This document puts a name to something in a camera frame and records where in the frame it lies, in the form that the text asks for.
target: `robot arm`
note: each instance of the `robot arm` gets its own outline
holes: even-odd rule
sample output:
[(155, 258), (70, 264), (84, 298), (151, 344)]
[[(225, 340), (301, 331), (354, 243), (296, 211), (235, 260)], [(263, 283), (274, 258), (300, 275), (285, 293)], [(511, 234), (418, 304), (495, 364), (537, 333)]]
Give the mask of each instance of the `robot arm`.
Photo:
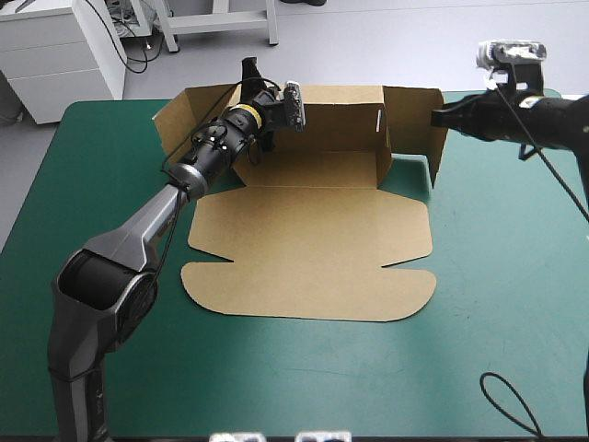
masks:
[[(260, 77), (255, 59), (244, 60), (246, 73)], [(303, 130), (300, 88), (288, 82), (279, 92), (248, 81), (241, 102), (206, 126), (170, 168), (170, 183), (122, 226), (90, 239), (52, 282), (48, 358), (61, 442), (109, 438), (104, 355), (131, 336), (156, 300), (158, 241), (180, 207), (203, 197), (254, 141), (271, 143), (271, 133), (286, 127)]]
[[(479, 46), (477, 66), (492, 74), (507, 75), (506, 82), (497, 89), (540, 148), (573, 152), (589, 202), (589, 96), (576, 101), (545, 97), (541, 71), (545, 59), (546, 48), (535, 41), (486, 41)], [(518, 143), (522, 160), (530, 158), (534, 152), (525, 151), (530, 139), (495, 89), (434, 110), (432, 125), (454, 129), (483, 141)]]

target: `metal frame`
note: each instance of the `metal frame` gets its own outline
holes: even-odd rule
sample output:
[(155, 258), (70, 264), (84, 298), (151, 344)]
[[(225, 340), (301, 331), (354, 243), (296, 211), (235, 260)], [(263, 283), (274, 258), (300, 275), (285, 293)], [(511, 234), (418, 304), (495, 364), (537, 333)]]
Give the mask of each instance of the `metal frame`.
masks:
[(278, 44), (278, 25), (274, 0), (266, 0), (262, 11), (229, 12), (229, 0), (213, 0), (211, 14), (169, 17), (166, 0), (154, 0), (167, 49), (179, 51), (175, 36), (199, 32), (237, 29), (267, 29), (270, 45)]
[[(114, 437), (114, 442), (209, 442), (208, 436), (170, 436), (170, 437)], [(294, 437), (266, 437), (267, 442), (295, 442)], [(405, 437), (405, 436), (354, 436), (352, 442), (526, 442), (536, 440), (535, 437)], [(587, 436), (557, 436), (548, 440), (562, 442), (589, 441)], [(0, 436), (0, 442), (54, 442), (53, 436)]]

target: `black wire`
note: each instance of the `black wire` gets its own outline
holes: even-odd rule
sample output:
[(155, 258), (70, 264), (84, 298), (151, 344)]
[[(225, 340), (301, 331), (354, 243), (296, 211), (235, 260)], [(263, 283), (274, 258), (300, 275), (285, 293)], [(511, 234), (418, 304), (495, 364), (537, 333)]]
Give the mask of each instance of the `black wire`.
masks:
[[(125, 66), (125, 69), (127, 69), (128, 71), (133, 72), (134, 74), (142, 74), (143, 72), (145, 72), (147, 70), (147, 54), (145, 53), (145, 51), (144, 51), (144, 56), (145, 56), (145, 59), (144, 59), (145, 65), (144, 65), (144, 67), (141, 70), (139, 70), (139, 71), (134, 70), (122, 58), (122, 55), (119, 52), (119, 48), (117, 48), (117, 44), (114, 42), (114, 39), (112, 37), (112, 34), (110, 34), (109, 27), (107, 26), (106, 22), (104, 21), (104, 19), (100, 15), (100, 13), (96, 10), (96, 8), (94, 7), (94, 5), (92, 5), (92, 3), (90, 3), (90, 0), (85, 0), (85, 1), (92, 8), (92, 10), (94, 11), (94, 13), (97, 15), (97, 17), (99, 18), (100, 22), (102, 23), (102, 26), (104, 26), (104, 29), (107, 31), (107, 34), (109, 34), (110, 42), (112, 43), (112, 46), (114, 47), (115, 52), (119, 56), (119, 60), (121, 60), (121, 63)], [(131, 33), (132, 33), (132, 35), (134, 37), (137, 37), (132, 30), (131, 30)]]
[(166, 245), (164, 246), (164, 250), (162, 251), (161, 259), (159, 260), (159, 264), (157, 265), (156, 271), (154, 272), (154, 277), (145, 289), (145, 292), (149, 292), (153, 286), (157, 282), (157, 278), (162, 273), (162, 269), (164, 268), (164, 263), (166, 262), (167, 253), (169, 252), (169, 246), (172, 243), (172, 239), (174, 238), (174, 231), (176, 230), (176, 225), (178, 224), (178, 218), (180, 216), (180, 209), (182, 208), (182, 194), (185, 193), (184, 190), (178, 189), (178, 193), (176, 194), (176, 202), (174, 204), (174, 215), (172, 218), (172, 224), (170, 226), (169, 233), (167, 234), (166, 238)]
[[(159, 57), (159, 55), (162, 53), (162, 48), (164, 47), (164, 34), (162, 34), (162, 38), (159, 39), (159, 46), (157, 48), (157, 52), (156, 55), (154, 55), (152, 58), (148, 58), (147, 62), (151, 63), (153, 62), (157, 57)], [(137, 62), (137, 63), (143, 63), (143, 60), (137, 60), (136, 58), (132, 58), (129, 55), (127, 55), (127, 60), (131, 60), (133, 62)]]
[(589, 223), (589, 213), (587, 213), (587, 211), (583, 207), (583, 204), (581, 203), (581, 201), (579, 200), (579, 198), (577, 198), (577, 195), (574, 194), (574, 192), (571, 190), (571, 188), (565, 182), (565, 180), (562, 178), (562, 176), (559, 174), (559, 172), (557, 172), (557, 170), (554, 168), (554, 166), (552, 166), (552, 163), (550, 163), (549, 159), (546, 158), (546, 156), (544, 155), (544, 152), (542, 152), (542, 150), (537, 146), (537, 143), (534, 140), (534, 137), (527, 130), (527, 127), (525, 127), (524, 122), (522, 122), (522, 120), (519, 118), (519, 115), (517, 115), (517, 112), (515, 112), (515, 110), (512, 107), (512, 105), (509, 103), (509, 101), (507, 101), (507, 98), (501, 92), (501, 88), (500, 87), (497, 87), (495, 90), (497, 90), (497, 93), (502, 98), (503, 102), (505, 103), (505, 106), (507, 106), (507, 108), (512, 113), (512, 115), (514, 116), (515, 120), (517, 121), (517, 123), (521, 127), (521, 129), (524, 131), (525, 135), (528, 138), (529, 144), (534, 148), (534, 150), (536, 151), (537, 155), (540, 158), (542, 158), (542, 161), (544, 161), (544, 164), (550, 170), (550, 172), (552, 173), (552, 176), (556, 179), (556, 181), (559, 182), (560, 186), (562, 186), (562, 189), (564, 189), (564, 191), (566, 191), (566, 193), (568, 193), (568, 195), (571, 197), (572, 202), (574, 203), (574, 205), (577, 206), (577, 209), (579, 209), (579, 212), (581, 212), (581, 215), (583, 215), (583, 217), (585, 218), (585, 220)]
[[(129, 27), (129, 25), (127, 25), (123, 20), (116, 18), (116, 17), (111, 17), (113, 21), (116, 21), (117, 23), (121, 23), (129, 32), (131, 32), (131, 34), (138, 39), (139, 37), (137, 37), (137, 34), (135, 34), (133, 32), (133, 30), (131, 29), (131, 27)], [(141, 51), (144, 53), (144, 59), (143, 60), (139, 60), (137, 58), (132, 58), (129, 55), (127, 55), (127, 60), (131, 60), (133, 62), (137, 62), (137, 63), (150, 63), (153, 62), (157, 57), (159, 57), (159, 55), (162, 53), (162, 48), (164, 47), (164, 34), (162, 34), (162, 38), (159, 40), (159, 47), (157, 48), (157, 53), (156, 55), (154, 55), (152, 58), (147, 58), (147, 52), (145, 51), (145, 49), (142, 47)]]
[[(501, 405), (499, 405), (499, 403), (497, 403), (496, 400), (494, 400), (492, 398), (492, 396), (487, 391), (487, 388), (485, 387), (485, 379), (486, 378), (497, 378), (514, 394), (514, 396), (517, 398), (517, 400), (519, 400), (519, 403), (521, 403), (522, 406), (524, 407), (524, 410), (527, 413), (527, 415), (529, 416), (530, 420), (532, 421), (534, 428), (532, 428), (529, 425), (524, 424), (522, 421), (520, 421), (519, 419), (517, 419), (513, 415), (506, 412), (505, 409)], [(540, 425), (538, 424), (536, 417), (534, 417), (534, 414), (530, 410), (530, 407), (528, 407), (527, 403), (525, 403), (525, 401), (524, 401), (524, 398), (522, 398), (522, 396), (517, 392), (515, 387), (507, 379), (505, 379), (501, 375), (498, 375), (497, 373), (487, 371), (487, 372), (483, 373), (482, 375), (480, 375), (479, 385), (480, 385), (480, 390), (482, 391), (482, 394), (485, 396), (485, 398), (487, 398), (487, 401), (489, 401), (489, 403), (495, 408), (495, 410), (497, 410), (499, 413), (501, 413), (503, 416), (505, 416), (507, 419), (512, 421), (514, 424), (516, 424), (520, 428), (523, 428), (524, 430), (526, 430), (529, 434), (534, 435), (539, 439), (546, 438), (544, 436), (544, 434), (542, 434), (542, 430), (540, 429)]]
[(232, 92), (237, 86), (242, 85), (243, 83), (247, 83), (248, 81), (254, 81), (254, 80), (265, 81), (266, 83), (270, 83), (271, 85), (277, 87), (278, 90), (281, 90), (280, 86), (277, 83), (275, 83), (274, 81), (269, 80), (268, 78), (258, 77), (258, 76), (254, 76), (254, 77), (250, 77), (250, 78), (244, 78), (243, 80), (240, 80), (240, 81), (234, 83), (223, 94), (221, 94), (221, 96), (217, 99), (217, 101), (214, 103), (214, 105), (211, 106), (211, 108), (209, 108), (209, 110), (204, 114), (204, 116), (197, 123), (197, 125), (190, 132), (188, 132), (188, 134), (184, 137), (184, 139), (182, 139), (182, 141), (180, 141), (171, 150), (171, 152), (166, 155), (166, 157), (164, 158), (164, 161), (162, 161), (162, 165), (161, 165), (160, 170), (162, 172), (166, 172), (165, 171), (166, 163), (169, 161), (169, 159), (172, 158), (174, 156), (174, 154), (176, 154), (180, 150), (180, 148), (184, 145), (184, 143), (186, 143), (187, 140), (189, 140), (190, 138), (192, 138), (196, 133), (198, 133), (202, 129), (202, 124), (206, 121), (206, 119), (209, 117), (209, 115), (211, 114), (211, 112), (213, 112), (214, 108), (216, 108), (218, 106), (218, 104), (221, 102), (221, 100), (224, 97), (226, 97), (230, 92)]

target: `green table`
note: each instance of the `green table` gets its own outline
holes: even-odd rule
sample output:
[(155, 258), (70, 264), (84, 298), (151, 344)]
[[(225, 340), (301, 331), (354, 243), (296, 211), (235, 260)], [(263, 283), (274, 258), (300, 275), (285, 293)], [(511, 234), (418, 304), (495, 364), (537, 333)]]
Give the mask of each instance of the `green table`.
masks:
[[(75, 104), (52, 141), (0, 256), (1, 435), (56, 432), (49, 282), (73, 250), (166, 181), (151, 122), (165, 103)], [(517, 161), (517, 150), (451, 133), (432, 191), (422, 161), (395, 163), (382, 188), (429, 205), (434, 243), (430, 257), (404, 265), (438, 278), (425, 309), (399, 322), (226, 317), (198, 307), (179, 271), (212, 258), (189, 248), (193, 211), (185, 210), (154, 309), (107, 357), (111, 433), (522, 435), (479, 391), (480, 373), (496, 370), (546, 434), (583, 434), (587, 225), (538, 159)], [(549, 155), (581, 192), (573, 155)], [(229, 176), (217, 190), (235, 185)]]

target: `cardboard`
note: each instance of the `cardboard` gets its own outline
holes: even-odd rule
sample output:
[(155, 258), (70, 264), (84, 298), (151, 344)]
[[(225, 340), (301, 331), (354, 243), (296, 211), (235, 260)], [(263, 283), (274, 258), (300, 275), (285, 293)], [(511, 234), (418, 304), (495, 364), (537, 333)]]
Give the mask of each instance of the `cardboard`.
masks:
[[(157, 114), (166, 152), (226, 88), (186, 89)], [(237, 97), (238, 91), (216, 112)], [(391, 167), (391, 151), (427, 156), (434, 183), (446, 130), (430, 127), (429, 115), (442, 95), (303, 87), (303, 98), (303, 133), (278, 132), (261, 164), (245, 157), (235, 164), (246, 187), (198, 202), (189, 244), (231, 262), (188, 263), (182, 282), (201, 306), (225, 314), (406, 318), (431, 298), (435, 277), (384, 266), (432, 252), (427, 207), (377, 186)]]

